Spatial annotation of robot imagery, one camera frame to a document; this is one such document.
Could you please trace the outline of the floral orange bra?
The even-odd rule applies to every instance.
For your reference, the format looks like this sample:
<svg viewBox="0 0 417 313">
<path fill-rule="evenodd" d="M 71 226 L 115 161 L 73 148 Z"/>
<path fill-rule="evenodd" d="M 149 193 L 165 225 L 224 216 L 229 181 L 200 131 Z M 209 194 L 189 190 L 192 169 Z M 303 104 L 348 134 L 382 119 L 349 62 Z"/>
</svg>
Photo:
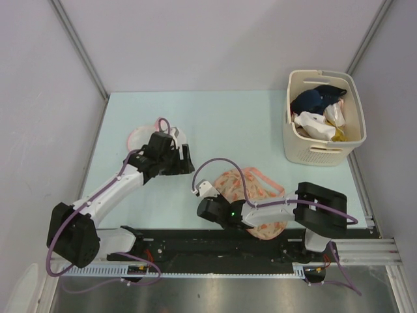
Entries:
<svg viewBox="0 0 417 313">
<path fill-rule="evenodd" d="M 248 199 L 252 202 L 266 200 L 285 195 L 285 189 L 265 176 L 256 168 L 242 169 L 246 183 Z M 221 174 L 214 182 L 214 188 L 228 201 L 244 200 L 242 178 L 238 170 L 233 169 Z M 279 236 L 285 229 L 287 222 L 273 222 L 261 224 L 247 230 L 252 236 L 267 241 Z"/>
</svg>

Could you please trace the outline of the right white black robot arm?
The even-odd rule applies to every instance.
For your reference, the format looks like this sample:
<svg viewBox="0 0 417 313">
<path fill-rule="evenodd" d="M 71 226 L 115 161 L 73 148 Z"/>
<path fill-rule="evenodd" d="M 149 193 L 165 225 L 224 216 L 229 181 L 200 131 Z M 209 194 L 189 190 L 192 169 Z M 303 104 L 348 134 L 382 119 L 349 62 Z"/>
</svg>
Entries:
<svg viewBox="0 0 417 313">
<path fill-rule="evenodd" d="M 193 193 L 201 198 L 197 215 L 223 229 L 254 229 L 263 224 L 295 221 L 305 227 L 300 253 L 317 261 L 332 239 L 346 234 L 346 195 L 313 183 L 298 184 L 288 196 L 249 202 L 228 201 L 208 181 L 201 181 Z"/>
</svg>

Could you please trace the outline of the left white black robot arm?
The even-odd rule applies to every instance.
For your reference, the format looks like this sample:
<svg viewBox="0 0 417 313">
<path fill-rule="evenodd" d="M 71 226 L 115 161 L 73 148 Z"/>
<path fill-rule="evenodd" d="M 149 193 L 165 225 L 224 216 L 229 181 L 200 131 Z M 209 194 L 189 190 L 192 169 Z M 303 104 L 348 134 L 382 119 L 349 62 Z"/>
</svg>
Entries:
<svg viewBox="0 0 417 313">
<path fill-rule="evenodd" d="M 127 227 L 113 230 L 97 227 L 125 197 L 150 179 L 193 171 L 190 148 L 181 129 L 153 132 L 148 143 L 130 151 L 121 169 L 101 187 L 71 205 L 61 202 L 53 208 L 47 257 L 57 254 L 78 268 L 117 252 L 132 261 L 140 259 L 144 245 L 134 231 Z"/>
</svg>

